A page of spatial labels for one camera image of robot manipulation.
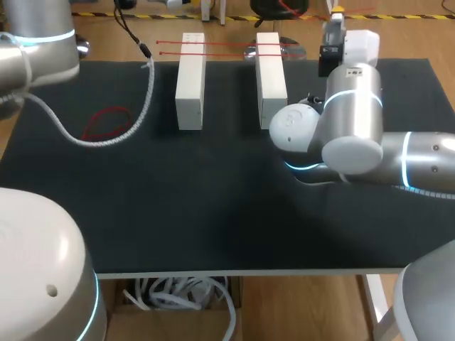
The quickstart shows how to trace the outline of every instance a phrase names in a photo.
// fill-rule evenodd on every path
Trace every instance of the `black table surface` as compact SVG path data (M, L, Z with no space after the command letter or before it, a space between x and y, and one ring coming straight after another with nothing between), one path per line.
M139 114L142 63L84 62L36 90L73 136L113 105ZM381 60L386 131L455 133L427 60ZM289 102L324 96L314 61L285 62ZM100 274L397 268L455 238L455 201L374 185L298 183L260 131L255 67L207 64L202 132L180 132L178 63L157 63L148 117L109 148L66 141L27 102L0 164L0 185L44 195L77 222ZM104 117L98 129L115 119Z

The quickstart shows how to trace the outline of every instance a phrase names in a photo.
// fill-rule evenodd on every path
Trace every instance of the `stool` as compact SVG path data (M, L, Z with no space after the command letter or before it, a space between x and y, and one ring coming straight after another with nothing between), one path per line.
M279 3L279 0L250 0L251 9L259 16L255 23L255 28L259 27L263 21L273 21L273 31L279 32L281 20L293 19L295 13L303 15L308 10L308 0L282 0L286 6L294 12L289 11L285 6ZM281 46L282 55L299 55L299 57L283 57L283 59L306 59L305 49L295 40L280 37L279 42L282 44L295 44L294 46ZM254 60L256 56L256 40L251 42L245 51L246 60Z
M374 341L455 340L455 242L408 265L395 284L394 305L373 329Z

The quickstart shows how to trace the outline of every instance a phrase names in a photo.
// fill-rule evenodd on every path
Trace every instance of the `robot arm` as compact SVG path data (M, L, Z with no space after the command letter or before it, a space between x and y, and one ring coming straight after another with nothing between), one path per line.
M383 132L378 37L344 31L340 15L324 28L319 71L329 76L322 114L292 104L270 124L282 158L303 183L377 183L455 199L455 136Z
M0 96L79 73L68 0L4 0L16 42L0 40Z

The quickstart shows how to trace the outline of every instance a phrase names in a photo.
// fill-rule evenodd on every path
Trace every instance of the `wooden floor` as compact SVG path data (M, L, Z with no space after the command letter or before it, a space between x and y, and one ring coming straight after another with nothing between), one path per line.
M312 1L313 13L323 13L325 1ZM248 0L227 0L227 15L252 14ZM348 10L377 5L368 13L445 13L440 0L341 0ZM447 1L455 8L455 1ZM74 5L75 11L112 12L112 0L93 5ZM139 0L136 13L166 13L162 5ZM76 18L76 31L86 37L92 52L89 60L143 60L128 35L111 18ZM207 41L249 42L258 31L271 31L272 23L259 29L252 22L183 20L131 20L130 28L154 53L155 60L177 60L159 55L160 50L178 51L179 46L157 45L156 40L180 40L183 32L205 32ZM450 20L352 20L348 29L370 29L381 37L381 58L428 58L452 106L455 105L455 21ZM279 32L302 44L309 59L317 59L322 39L320 21L285 21ZM242 53L242 48L209 47L209 53ZM209 60L229 58L209 58ZM0 123L0 146L5 146L15 118ZM389 298L396 276L383 276ZM245 279L242 307L244 340L363 341L369 336L361 292L354 276L250 277ZM206 328L197 325L195 328ZM155 340L175 340L169 337Z

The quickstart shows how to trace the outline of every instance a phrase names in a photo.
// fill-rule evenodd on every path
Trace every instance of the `red cable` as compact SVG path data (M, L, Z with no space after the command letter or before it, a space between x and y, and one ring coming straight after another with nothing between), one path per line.
M244 53L181 53L181 52L164 52L160 51L160 55L210 55L215 57L245 57ZM282 54L282 55L256 55L258 57L301 57L305 54Z
M109 133L104 133L104 134L89 134L90 128L92 128L92 125L104 114L107 114L109 112L124 112L128 116L128 122L122 126L118 126L116 129ZM106 138L114 138L119 136L123 131L126 131L130 126L132 122L132 115L131 112L127 108L124 107L109 107L103 110L100 110L97 112L95 115L92 116L92 118L89 120L87 126L84 129L84 133L82 134L81 140L83 141L88 141L88 140L101 140L101 139L106 139Z
M295 46L298 44L283 44L283 43L199 43L193 41L172 41L172 40L157 40L157 44L180 44L180 45L227 45L227 46L250 46L250 45L280 45L280 46Z
M291 12L294 16L296 16L297 18L300 17L302 15L302 13L299 13L298 11L296 11L295 9L292 9L291 7L287 6L285 3L284 3L284 0L278 0L278 3L284 8L286 9L288 12Z

